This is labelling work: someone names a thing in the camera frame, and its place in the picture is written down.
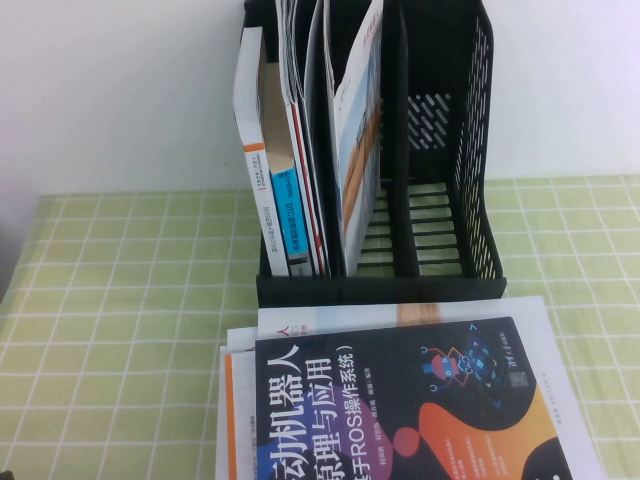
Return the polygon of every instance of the qr code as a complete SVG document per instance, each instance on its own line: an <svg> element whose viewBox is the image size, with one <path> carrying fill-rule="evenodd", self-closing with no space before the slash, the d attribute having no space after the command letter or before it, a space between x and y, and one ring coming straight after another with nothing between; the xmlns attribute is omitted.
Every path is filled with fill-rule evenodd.
<svg viewBox="0 0 640 480"><path fill-rule="evenodd" d="M510 372L509 383L513 388L524 388L529 386L527 374L525 372Z"/></svg>

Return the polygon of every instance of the green checkered tablecloth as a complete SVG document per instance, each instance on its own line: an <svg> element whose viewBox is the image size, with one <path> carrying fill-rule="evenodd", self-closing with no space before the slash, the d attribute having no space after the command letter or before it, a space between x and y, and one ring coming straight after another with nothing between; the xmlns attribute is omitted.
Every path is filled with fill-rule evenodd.
<svg viewBox="0 0 640 480"><path fill-rule="evenodd" d="M491 181L507 295L543 295L611 478L640 478L640 177ZM212 479L216 352L255 325L247 191L43 197L0 307L0 467Z"/></svg>

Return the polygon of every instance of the robot book cover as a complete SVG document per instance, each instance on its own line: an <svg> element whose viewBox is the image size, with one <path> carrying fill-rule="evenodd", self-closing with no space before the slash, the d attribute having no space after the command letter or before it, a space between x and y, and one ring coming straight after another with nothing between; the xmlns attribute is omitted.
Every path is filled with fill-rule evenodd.
<svg viewBox="0 0 640 480"><path fill-rule="evenodd" d="M256 342L257 478L569 479L544 382L511 318Z"/></svg>

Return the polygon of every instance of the robot illustration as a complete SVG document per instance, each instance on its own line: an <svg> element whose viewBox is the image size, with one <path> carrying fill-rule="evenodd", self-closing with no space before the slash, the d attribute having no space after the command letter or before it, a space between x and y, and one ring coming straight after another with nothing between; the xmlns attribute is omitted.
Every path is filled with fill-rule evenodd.
<svg viewBox="0 0 640 480"><path fill-rule="evenodd" d="M473 374L473 370L469 364L469 358L461 354L455 347L444 353L439 348L422 348L422 353L436 355L431 359L430 363L422 365L422 371L425 374L434 374L440 380L444 380L444 385L431 384L432 392L438 391L440 388L448 387L451 382L455 381L464 386L469 379L469 375Z"/></svg>
<svg viewBox="0 0 640 480"><path fill-rule="evenodd" d="M471 325L467 342L462 352L452 347L447 353L437 347L422 347L425 355L434 355L430 362L422 365L425 375L435 375L441 382L429 385L432 392L448 388L453 382L464 387L471 378L491 402L500 407L500 397L507 375L507 361L500 349L490 343Z"/></svg>

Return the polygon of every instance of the blue label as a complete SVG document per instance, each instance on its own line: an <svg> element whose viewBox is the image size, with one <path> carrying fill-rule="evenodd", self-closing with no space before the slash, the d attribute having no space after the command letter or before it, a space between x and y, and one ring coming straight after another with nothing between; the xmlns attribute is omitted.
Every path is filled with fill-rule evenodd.
<svg viewBox="0 0 640 480"><path fill-rule="evenodd" d="M272 175L273 195L288 255L308 254L307 229L300 202L298 177L294 169Z"/></svg>

